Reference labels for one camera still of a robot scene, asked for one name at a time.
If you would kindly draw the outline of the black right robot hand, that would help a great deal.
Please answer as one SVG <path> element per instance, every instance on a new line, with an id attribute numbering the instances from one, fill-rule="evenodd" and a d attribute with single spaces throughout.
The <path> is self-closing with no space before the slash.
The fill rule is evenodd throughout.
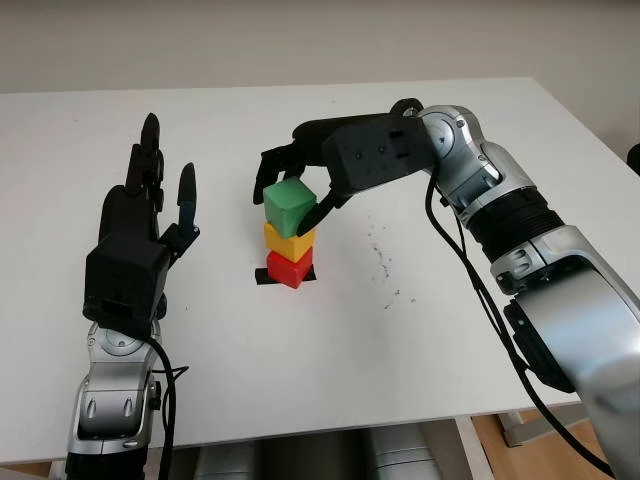
<path id="1" fill-rule="evenodd" d="M 299 178 L 306 167 L 324 167 L 329 192 L 301 219 L 298 236 L 362 191 L 431 168 L 436 163 L 431 140 L 417 117 L 422 104 L 396 102 L 387 113 L 307 121 L 292 132 L 293 141 L 261 153 L 253 203 L 264 202 L 264 189 L 285 178 Z"/>

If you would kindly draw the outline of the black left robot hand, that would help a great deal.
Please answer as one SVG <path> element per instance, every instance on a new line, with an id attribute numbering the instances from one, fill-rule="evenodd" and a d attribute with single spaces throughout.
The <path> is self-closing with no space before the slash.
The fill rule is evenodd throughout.
<path id="1" fill-rule="evenodd" d="M 165 232 L 158 222 L 163 178 L 160 122 L 150 113 L 132 145 L 125 182 L 104 199 L 98 244 L 86 259 L 83 314 L 108 328 L 146 326 L 161 316 L 167 274 L 200 234 L 194 165 L 181 171 L 179 217 Z"/>

